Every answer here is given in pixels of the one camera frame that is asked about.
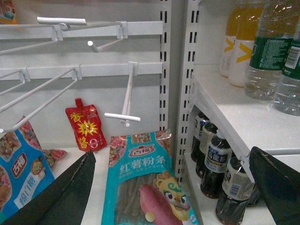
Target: sweet potato illustration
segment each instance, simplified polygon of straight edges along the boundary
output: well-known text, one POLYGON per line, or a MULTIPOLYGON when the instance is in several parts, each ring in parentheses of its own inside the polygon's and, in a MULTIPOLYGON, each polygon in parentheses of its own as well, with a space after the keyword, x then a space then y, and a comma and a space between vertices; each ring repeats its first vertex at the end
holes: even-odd
POLYGON ((139 190, 141 208, 149 222, 155 225, 182 225, 182 222, 172 213, 168 200, 157 187, 143 184, 139 190))

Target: dark tea bottle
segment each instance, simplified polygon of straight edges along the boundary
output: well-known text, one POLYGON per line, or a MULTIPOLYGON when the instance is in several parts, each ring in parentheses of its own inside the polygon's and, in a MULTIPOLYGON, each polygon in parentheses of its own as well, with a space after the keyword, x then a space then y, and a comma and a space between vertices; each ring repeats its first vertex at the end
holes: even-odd
POLYGON ((193 136, 193 144, 192 144, 192 153, 191 158, 194 162, 197 162, 199 156, 199 145, 202 137, 203 127, 209 122, 207 116, 204 115, 203 112, 200 112, 195 119, 195 128, 194 128, 194 136, 193 136))
POLYGON ((204 160, 205 167, 201 180, 201 190, 207 197, 219 197, 227 162, 231 158, 231 154, 230 145, 218 129, 217 134, 211 139, 204 160))
POLYGON ((260 196, 261 196, 261 193, 257 189, 257 186, 254 184, 254 188, 253 188, 251 196, 248 200, 247 206, 255 206, 258 203, 260 196))
POLYGON ((233 157, 227 164, 222 190, 216 206, 217 218, 226 225, 241 224, 254 183, 240 161, 233 157))
POLYGON ((204 126, 202 130, 202 137, 199 145, 200 152, 196 164, 196 173, 201 178, 203 177, 203 171, 205 167, 204 160, 208 151, 208 146, 213 136, 217 133, 217 129, 218 128, 216 127, 216 125, 209 122, 204 126))

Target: snack bag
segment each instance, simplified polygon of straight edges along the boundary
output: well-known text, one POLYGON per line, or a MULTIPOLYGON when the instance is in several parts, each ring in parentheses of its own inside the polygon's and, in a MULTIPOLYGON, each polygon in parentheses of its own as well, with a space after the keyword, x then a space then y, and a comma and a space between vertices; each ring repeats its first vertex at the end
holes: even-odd
POLYGON ((42 152, 44 153, 47 163, 49 164, 51 169, 53 168, 54 163, 57 159, 67 154, 65 150, 61 150, 61 149, 50 149, 50 150, 42 149, 42 152))
POLYGON ((111 138, 103 225, 199 225, 172 172, 170 130, 111 138))
POLYGON ((0 0, 0 24, 18 24, 11 0, 0 0))
POLYGON ((0 222, 15 214, 54 181, 30 125, 0 139, 0 222))
POLYGON ((107 146, 101 130, 101 120, 94 105, 83 106, 76 98, 76 108, 67 108, 66 114, 74 130, 78 148, 82 151, 98 151, 107 146))

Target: blue plastic package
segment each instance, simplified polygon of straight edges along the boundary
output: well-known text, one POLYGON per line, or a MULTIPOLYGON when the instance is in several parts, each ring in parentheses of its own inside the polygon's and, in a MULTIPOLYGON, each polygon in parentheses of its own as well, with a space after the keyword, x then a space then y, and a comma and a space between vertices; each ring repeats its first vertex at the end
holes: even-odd
POLYGON ((103 225, 199 225, 172 171, 171 135, 111 138, 103 225))
POLYGON ((54 176, 29 122, 0 139, 0 223, 53 181, 54 176))

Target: bottle label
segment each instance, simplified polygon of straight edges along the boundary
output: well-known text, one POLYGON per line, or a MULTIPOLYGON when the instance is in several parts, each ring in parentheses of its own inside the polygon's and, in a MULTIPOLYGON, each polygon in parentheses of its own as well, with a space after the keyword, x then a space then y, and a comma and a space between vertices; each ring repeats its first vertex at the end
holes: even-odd
POLYGON ((199 145, 199 149, 203 154, 207 154, 208 145, 211 142, 211 139, 213 138, 215 134, 213 132, 208 131, 207 129, 203 129, 202 131, 202 139, 199 145))
POLYGON ((194 129, 194 136, 197 138, 199 141, 202 138, 202 130, 203 127, 209 123, 209 120, 204 120, 203 118, 196 117, 195 120, 195 129, 194 129))
POLYGON ((231 198, 244 201, 250 198, 254 183, 251 182, 246 173, 239 172, 227 164, 222 188, 224 192, 231 198))
POLYGON ((293 79, 300 80, 300 41, 294 40, 287 56, 282 74, 293 79))
POLYGON ((220 149, 209 145, 207 155, 205 156, 205 166, 215 173, 225 173, 231 153, 231 148, 220 149))
POLYGON ((282 70, 292 38, 255 38, 250 66, 264 70, 282 70))
POLYGON ((229 82, 235 86, 243 87, 246 80, 246 69, 248 68, 254 41, 235 40, 232 60, 229 71, 229 82))
POLYGON ((233 46, 234 46, 235 36, 225 35, 224 44, 223 44, 223 52, 220 63, 220 73, 224 76, 228 76, 231 56, 233 54, 233 46))

